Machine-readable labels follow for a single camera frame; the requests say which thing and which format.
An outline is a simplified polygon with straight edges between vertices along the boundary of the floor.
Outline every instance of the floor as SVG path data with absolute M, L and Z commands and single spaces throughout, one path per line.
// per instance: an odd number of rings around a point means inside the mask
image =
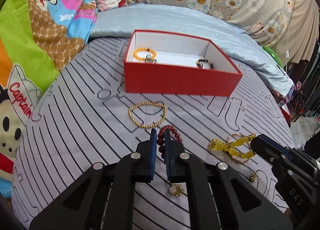
M 309 117 L 300 117 L 295 123 L 291 123 L 290 127 L 297 148 L 303 146 L 319 130 L 320 122 Z

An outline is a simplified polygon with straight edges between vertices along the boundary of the orange fabric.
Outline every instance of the orange fabric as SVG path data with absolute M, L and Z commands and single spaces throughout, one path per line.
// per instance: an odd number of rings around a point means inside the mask
M 2 87 L 7 86 L 12 67 L 13 63 L 11 62 L 7 52 L 5 51 L 4 45 L 0 38 L 0 84 L 2 85 Z

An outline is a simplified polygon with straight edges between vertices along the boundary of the red box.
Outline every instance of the red box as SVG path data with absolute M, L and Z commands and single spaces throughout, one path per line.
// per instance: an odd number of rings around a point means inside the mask
M 157 64 L 133 57 L 138 48 L 157 52 Z M 147 52 L 139 52 L 145 57 Z M 198 68 L 199 58 L 214 65 Z M 211 40 L 186 34 L 135 30 L 124 58 L 126 92 L 230 96 L 242 73 Z

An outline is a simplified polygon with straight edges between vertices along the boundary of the light blue blanket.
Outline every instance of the light blue blanket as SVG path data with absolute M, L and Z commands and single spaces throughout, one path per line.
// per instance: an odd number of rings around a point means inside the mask
M 99 12 L 90 38 L 130 37 L 135 29 L 171 31 L 211 39 L 227 55 L 251 66 L 266 86 L 286 96 L 292 80 L 242 28 L 200 11 L 132 4 Z

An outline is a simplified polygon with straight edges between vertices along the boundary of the cartoon print blanket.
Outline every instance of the cartoon print blanket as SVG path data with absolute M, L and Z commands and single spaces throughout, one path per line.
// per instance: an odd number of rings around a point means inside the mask
M 87 43 L 95 0 L 7 0 L 0 11 L 0 192 L 41 95 Z

